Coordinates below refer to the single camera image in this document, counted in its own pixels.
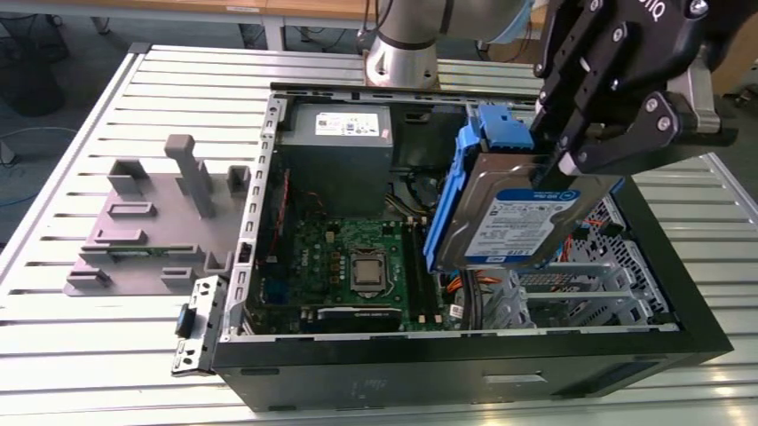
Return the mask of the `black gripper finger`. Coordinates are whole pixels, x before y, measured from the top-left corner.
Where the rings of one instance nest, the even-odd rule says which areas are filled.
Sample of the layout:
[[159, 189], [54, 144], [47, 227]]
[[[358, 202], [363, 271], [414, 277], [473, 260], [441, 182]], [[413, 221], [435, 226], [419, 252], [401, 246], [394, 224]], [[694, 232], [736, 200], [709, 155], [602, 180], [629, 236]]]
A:
[[689, 113], [690, 105], [681, 94], [654, 91], [621, 133], [606, 138], [586, 138], [563, 155], [559, 171], [570, 177], [621, 177], [659, 167], [662, 151], [674, 146], [682, 131], [681, 114]]
[[611, 42], [609, 26], [618, 12], [617, 1], [551, 1], [542, 27], [542, 57], [534, 75], [542, 78], [541, 112], [531, 134], [550, 153], [541, 160], [531, 181], [535, 185], [570, 185], [574, 177], [559, 169], [563, 157], [578, 154], [593, 122], [591, 105], [599, 98], [611, 59], [595, 65], [591, 51]]

